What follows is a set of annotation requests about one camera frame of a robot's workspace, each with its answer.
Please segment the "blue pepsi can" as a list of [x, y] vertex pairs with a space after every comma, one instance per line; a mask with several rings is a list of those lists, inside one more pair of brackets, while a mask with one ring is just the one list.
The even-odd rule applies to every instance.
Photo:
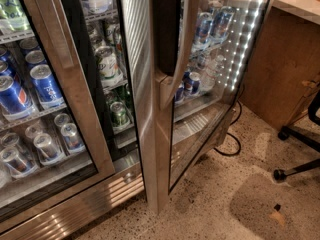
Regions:
[[30, 78], [44, 109], [64, 103], [63, 95], [48, 65], [40, 64], [33, 67], [30, 70]]
[[8, 121], [25, 118], [35, 111], [32, 98], [12, 77], [0, 76], [0, 105]]

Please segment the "front 7up can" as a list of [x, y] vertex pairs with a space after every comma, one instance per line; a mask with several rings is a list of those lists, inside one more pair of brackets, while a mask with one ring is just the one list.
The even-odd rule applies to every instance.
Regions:
[[117, 57], [110, 46], [101, 46], [95, 50], [97, 70], [104, 87], [111, 87], [122, 80]]

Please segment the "clear water bottle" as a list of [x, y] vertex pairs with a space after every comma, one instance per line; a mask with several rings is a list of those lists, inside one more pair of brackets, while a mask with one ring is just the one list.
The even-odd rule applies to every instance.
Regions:
[[204, 92], [211, 90], [216, 82], [216, 78], [224, 69], [224, 56], [218, 55], [205, 68], [200, 78], [200, 89]]

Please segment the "silver can bottom left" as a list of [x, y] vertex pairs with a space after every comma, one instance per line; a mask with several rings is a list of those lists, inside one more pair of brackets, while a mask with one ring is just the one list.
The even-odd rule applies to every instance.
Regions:
[[37, 135], [33, 144], [38, 151], [38, 156], [42, 165], [47, 166], [59, 162], [65, 157], [57, 142], [47, 133]]

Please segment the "stainless fridge base grille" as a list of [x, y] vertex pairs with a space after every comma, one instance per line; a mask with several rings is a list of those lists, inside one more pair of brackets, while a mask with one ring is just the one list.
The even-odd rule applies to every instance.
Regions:
[[160, 213], [170, 193], [197, 159], [220, 145], [234, 111], [213, 104], [180, 117], [167, 108], [141, 136], [141, 159], [121, 164], [124, 170], [47, 210], [32, 208], [27, 220], [1, 226], [0, 240], [61, 240], [114, 207], [145, 192], [149, 208]]

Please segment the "front blue pepsi can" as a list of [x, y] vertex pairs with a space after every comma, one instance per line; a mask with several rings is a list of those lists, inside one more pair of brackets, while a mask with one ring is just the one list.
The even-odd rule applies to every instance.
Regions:
[[44, 109], [64, 103], [63, 95], [48, 65], [40, 64], [33, 67], [30, 70], [30, 78]]

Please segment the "fridge glass door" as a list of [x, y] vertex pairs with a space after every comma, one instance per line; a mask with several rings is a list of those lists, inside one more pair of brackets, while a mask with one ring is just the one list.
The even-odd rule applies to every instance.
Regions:
[[[119, 0], [138, 143], [159, 111], [175, 115], [213, 104], [234, 109], [272, 0]], [[206, 66], [224, 56], [209, 91]]]
[[79, 207], [115, 171], [80, 0], [0, 0], [1, 237]]

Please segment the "green can lower shelf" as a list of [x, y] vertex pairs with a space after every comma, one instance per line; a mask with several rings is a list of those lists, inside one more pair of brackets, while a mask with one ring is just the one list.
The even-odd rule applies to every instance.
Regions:
[[120, 101], [110, 105], [112, 125], [115, 130], [121, 130], [130, 124], [124, 104]]

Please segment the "left blue pepsi can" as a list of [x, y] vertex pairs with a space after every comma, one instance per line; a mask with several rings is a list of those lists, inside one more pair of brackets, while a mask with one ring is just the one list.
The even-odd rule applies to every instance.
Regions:
[[0, 76], [0, 105], [8, 121], [25, 118], [35, 111], [32, 98], [12, 77]]

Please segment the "wooden cabinet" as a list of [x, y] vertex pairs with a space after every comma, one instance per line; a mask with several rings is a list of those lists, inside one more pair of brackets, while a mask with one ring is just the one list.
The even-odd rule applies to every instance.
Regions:
[[279, 129], [306, 114], [319, 74], [320, 25], [272, 8], [248, 64], [241, 101]]

